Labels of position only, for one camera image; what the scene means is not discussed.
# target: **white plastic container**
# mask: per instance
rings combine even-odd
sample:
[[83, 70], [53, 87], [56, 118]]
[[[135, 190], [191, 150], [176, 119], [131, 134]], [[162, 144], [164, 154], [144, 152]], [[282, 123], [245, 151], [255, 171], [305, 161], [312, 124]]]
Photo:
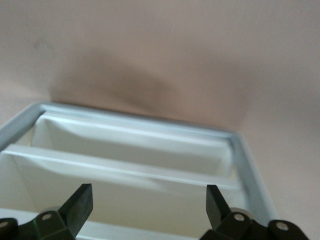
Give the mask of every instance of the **white plastic container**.
[[198, 239], [211, 228], [207, 184], [262, 224], [276, 216], [232, 132], [39, 103], [0, 130], [0, 147], [0, 218], [21, 224], [92, 184], [78, 239]]

